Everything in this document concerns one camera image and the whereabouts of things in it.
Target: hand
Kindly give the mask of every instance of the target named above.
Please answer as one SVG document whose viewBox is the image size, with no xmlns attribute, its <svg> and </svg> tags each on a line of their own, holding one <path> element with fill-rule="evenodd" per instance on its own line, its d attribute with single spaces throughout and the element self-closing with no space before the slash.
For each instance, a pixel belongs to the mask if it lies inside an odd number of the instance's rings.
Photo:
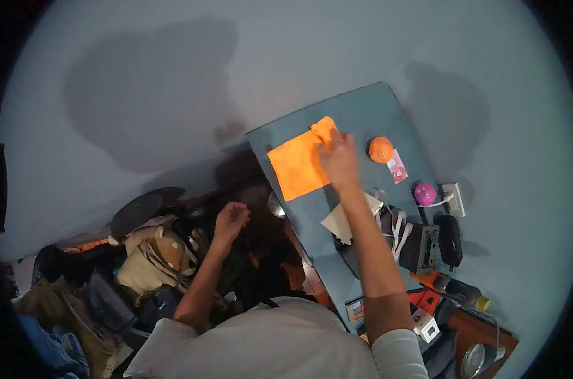
<svg viewBox="0 0 573 379">
<path fill-rule="evenodd" d="M 240 230 L 249 222 L 251 211 L 241 202 L 230 202 L 216 217 L 215 234 L 212 245 L 219 250 L 229 248 L 240 234 Z"/>
<path fill-rule="evenodd" d="M 354 136 L 332 129 L 331 138 L 332 151 L 325 144 L 318 145 L 320 164 L 327 177 L 339 193 L 350 187 L 359 187 L 360 178 L 358 177 L 358 158 L 356 147 L 354 147 Z"/>
</svg>

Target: white shirt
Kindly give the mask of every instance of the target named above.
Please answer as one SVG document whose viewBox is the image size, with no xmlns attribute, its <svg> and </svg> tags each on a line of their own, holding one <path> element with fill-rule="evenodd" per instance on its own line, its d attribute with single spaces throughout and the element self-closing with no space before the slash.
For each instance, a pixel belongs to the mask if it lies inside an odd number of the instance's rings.
<svg viewBox="0 0 573 379">
<path fill-rule="evenodd" d="M 160 320 L 124 378 L 427 379 L 411 330 L 387 332 L 371 350 L 321 305 L 273 300 L 279 307 L 260 304 L 200 336 L 185 324 Z"/>
</svg>

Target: orange cloth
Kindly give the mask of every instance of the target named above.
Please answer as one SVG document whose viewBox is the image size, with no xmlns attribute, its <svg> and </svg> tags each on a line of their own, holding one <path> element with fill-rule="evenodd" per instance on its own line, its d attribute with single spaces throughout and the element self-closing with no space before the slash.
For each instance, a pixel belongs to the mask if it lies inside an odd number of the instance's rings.
<svg viewBox="0 0 573 379">
<path fill-rule="evenodd" d="M 336 128 L 335 121 L 325 116 L 312 125 L 309 132 L 267 153 L 285 201 L 296 199 L 330 184 L 320 166 L 316 148 L 321 142 L 332 148 L 331 129 Z"/>
</svg>

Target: wrist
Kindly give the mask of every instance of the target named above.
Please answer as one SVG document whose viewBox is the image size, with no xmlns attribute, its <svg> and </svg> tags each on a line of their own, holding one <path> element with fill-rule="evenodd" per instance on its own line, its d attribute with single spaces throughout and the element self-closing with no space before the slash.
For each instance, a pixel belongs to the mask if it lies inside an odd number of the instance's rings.
<svg viewBox="0 0 573 379">
<path fill-rule="evenodd" d="M 207 256 L 211 255 L 225 258 L 229 254 L 230 250 L 232 250 L 231 241 L 215 238 L 210 243 L 209 252 Z"/>
<path fill-rule="evenodd" d="M 362 186 L 358 182 L 346 183 L 346 184 L 341 184 L 339 186 L 335 186 L 335 190 L 337 191 L 337 194 L 339 195 L 339 200 L 341 201 L 347 201 L 350 198 L 357 198 L 363 195 L 364 193 Z"/>
</svg>

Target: purple plastic ball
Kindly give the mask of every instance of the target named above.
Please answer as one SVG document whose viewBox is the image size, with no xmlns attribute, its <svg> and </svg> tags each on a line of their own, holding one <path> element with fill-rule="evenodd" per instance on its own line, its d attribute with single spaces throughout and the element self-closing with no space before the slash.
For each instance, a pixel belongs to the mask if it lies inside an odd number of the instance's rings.
<svg viewBox="0 0 573 379">
<path fill-rule="evenodd" d="M 434 186 L 426 182 L 419 183 L 417 187 L 415 187 L 413 195 L 415 196 L 415 200 L 423 206 L 429 206 L 436 200 L 436 190 Z"/>
</svg>

